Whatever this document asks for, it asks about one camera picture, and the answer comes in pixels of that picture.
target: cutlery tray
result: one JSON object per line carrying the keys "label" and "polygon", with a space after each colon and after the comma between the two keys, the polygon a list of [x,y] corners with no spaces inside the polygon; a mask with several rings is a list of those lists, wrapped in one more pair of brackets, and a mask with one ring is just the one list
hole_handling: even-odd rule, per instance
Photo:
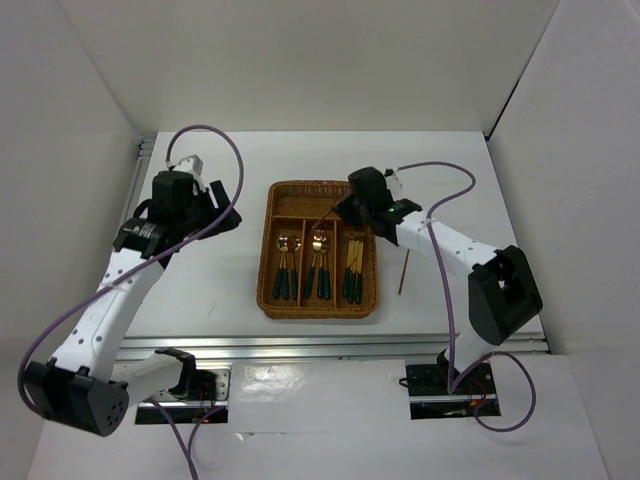
{"label": "cutlery tray", "polygon": [[[347,182],[337,181],[287,181],[278,182],[269,189],[267,213],[262,237],[262,254],[258,273],[258,306],[270,318],[364,318],[378,306],[378,275],[375,235],[368,229],[356,229],[331,213],[319,227],[313,224],[349,192]],[[305,284],[313,263],[314,233],[327,237],[329,250],[327,261],[331,277],[331,299],[318,298],[316,280],[311,296],[304,295]],[[298,270],[298,294],[284,300],[273,296],[281,253],[276,246],[280,235],[301,239],[296,255]],[[347,267],[349,238],[363,241],[362,301],[349,303],[343,296],[343,278]],[[287,253],[289,288],[291,285],[291,254]]]}

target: purple cable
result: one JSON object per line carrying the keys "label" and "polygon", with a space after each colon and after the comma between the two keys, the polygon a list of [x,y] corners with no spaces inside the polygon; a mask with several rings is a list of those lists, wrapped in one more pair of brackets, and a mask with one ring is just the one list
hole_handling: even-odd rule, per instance
{"label": "purple cable", "polygon": [[[427,166],[434,166],[434,165],[454,168],[460,172],[465,173],[471,179],[471,184],[468,187],[460,190],[459,192],[449,195],[443,198],[442,200],[439,200],[436,203],[434,203],[431,206],[431,208],[427,211],[428,220],[432,219],[433,213],[436,211],[438,207],[444,205],[447,202],[450,202],[451,200],[455,200],[456,198],[461,197],[462,195],[473,190],[473,188],[476,186],[476,177],[473,175],[473,173],[471,173],[466,168],[461,167],[460,165],[456,165],[455,163],[437,162],[437,161],[419,162],[419,163],[412,163],[409,165],[403,165],[401,167],[398,167],[396,170],[400,172],[402,170],[409,170],[411,168],[427,167]],[[490,430],[492,432],[499,432],[499,433],[513,432],[519,429],[520,427],[522,427],[523,425],[525,425],[531,419],[531,416],[535,411],[537,395],[536,395],[535,385],[533,384],[533,379],[531,378],[531,375],[529,374],[525,366],[522,364],[522,362],[518,360],[514,355],[506,352],[492,352],[487,355],[484,355],[483,357],[473,362],[471,365],[469,365],[469,367],[467,367],[464,371],[462,371],[460,375],[458,375],[458,377],[454,380],[454,375],[455,375],[454,365],[456,361],[456,341],[455,341],[456,326],[455,326],[455,318],[453,313],[453,301],[451,299],[451,289],[449,287],[449,279],[447,277],[447,270],[445,268],[444,260],[442,258],[442,252],[440,251],[440,246],[438,245],[438,240],[436,239],[436,235],[435,235],[435,232],[433,231],[433,226],[431,225],[430,221],[427,222],[427,230],[429,232],[429,238],[431,239],[431,243],[433,244],[433,250],[435,252],[436,260],[438,262],[438,269],[440,270],[440,278],[442,280],[442,289],[444,290],[444,301],[447,306],[447,320],[449,323],[449,368],[447,371],[447,391],[449,392],[450,395],[453,394],[453,392],[456,391],[456,388],[458,388],[458,385],[460,385],[460,382],[462,382],[464,378],[474,368],[476,368],[478,365],[488,360],[492,356],[502,355],[504,357],[510,358],[516,363],[516,365],[520,368],[520,370],[522,370],[522,373],[524,373],[524,376],[527,379],[527,382],[529,383],[529,387],[531,389],[531,406],[529,407],[529,411],[524,416],[524,418],[520,422],[518,422],[516,425],[513,425],[511,427],[506,427],[506,428],[492,427],[484,423],[482,420],[480,420],[478,413],[483,403],[479,404],[475,408],[475,410],[473,411],[473,416],[476,419],[476,421],[487,430]]]}
{"label": "purple cable", "polygon": [[244,183],[244,163],[242,162],[242,155],[240,154],[240,150],[238,150],[238,147],[233,142],[233,140],[231,140],[231,138],[222,130],[212,127],[210,125],[203,125],[203,124],[189,125],[187,127],[184,127],[178,130],[176,134],[173,136],[173,138],[171,139],[171,141],[169,142],[169,146],[167,148],[167,156],[166,156],[167,165],[169,166],[171,165],[171,162],[170,162],[171,151],[173,150],[173,146],[175,145],[175,142],[178,139],[178,137],[192,130],[208,130],[210,132],[220,135],[224,140],[226,140],[226,142],[231,146],[231,149],[235,153],[236,159],[238,160],[238,188],[236,189],[236,193],[233,196],[233,199],[231,200],[231,204],[210,225],[203,228],[202,230],[195,233],[194,235],[190,236],[189,238],[185,239],[184,241],[180,242],[179,244],[175,245],[174,247],[171,247],[170,249],[162,252],[160,255],[150,258],[149,260],[123,273],[117,279],[115,279],[111,284],[101,288],[96,293],[94,293],[91,297],[89,297],[87,300],[77,304],[76,306],[70,308],[65,313],[60,315],[56,320],[54,320],[53,323],[51,323],[51,325],[49,325],[40,335],[38,335],[35,341],[29,346],[29,348],[27,348],[27,351],[25,352],[24,357],[22,357],[22,360],[20,362],[20,367],[18,368],[18,393],[20,394],[20,398],[22,399],[24,404],[27,406],[27,408],[29,408],[29,410],[36,413],[37,415],[42,415],[42,413],[38,411],[35,404],[31,401],[31,399],[29,399],[29,396],[27,395],[27,390],[24,385],[24,374],[27,369],[27,364],[29,363],[29,360],[31,360],[33,353],[44,341],[44,339],[47,338],[51,334],[51,332],[53,332],[56,328],[62,325],[66,320],[68,320],[75,313],[91,305],[97,299],[99,299],[100,297],[102,297],[103,295],[111,291],[115,286],[120,285],[122,282],[132,277],[143,268],[146,268],[149,265],[155,262],[158,262],[163,258],[168,257],[169,255],[173,255],[175,252],[177,252],[181,248],[184,248],[185,246],[189,245],[191,242],[194,242],[198,240],[200,237],[209,233],[211,230],[216,228],[218,225],[220,225],[220,223],[224,221],[224,219],[231,213],[231,210],[233,210],[236,203],[238,202],[238,198],[240,197],[240,192],[242,191],[242,185]]}
{"label": "purple cable", "polygon": [[189,450],[187,450],[187,447],[185,447],[184,445],[184,440],[182,440],[182,436],[180,436],[180,432],[178,431],[178,427],[173,421],[173,418],[171,418],[171,415],[169,415],[169,412],[167,412],[167,410],[155,400],[149,400],[149,403],[151,403],[154,407],[158,409],[158,411],[162,414],[164,419],[169,424],[169,427],[171,427],[173,434],[176,436],[176,440],[178,440],[178,445],[180,445],[180,450],[182,450],[182,453],[184,454],[184,458],[186,458],[187,460],[187,465],[189,466],[189,472],[191,472],[191,478],[193,480],[198,480],[199,479],[198,470],[196,469],[196,466],[193,463],[193,459],[191,458],[191,453],[189,452]]}
{"label": "purple cable", "polygon": [[209,418],[211,415],[213,415],[214,413],[219,412],[220,410],[223,410],[224,407],[216,407],[216,408],[212,408],[211,410],[209,410],[207,413],[205,413],[202,417],[200,417],[198,419],[198,421],[196,422],[195,427],[193,427],[193,430],[191,430],[191,435],[189,435],[189,443],[187,443],[187,452],[189,453],[189,458],[192,458],[192,452],[191,449],[193,448],[193,442],[196,439],[196,433],[198,432],[198,429],[200,428],[200,425],[202,425],[204,423],[204,421]]}

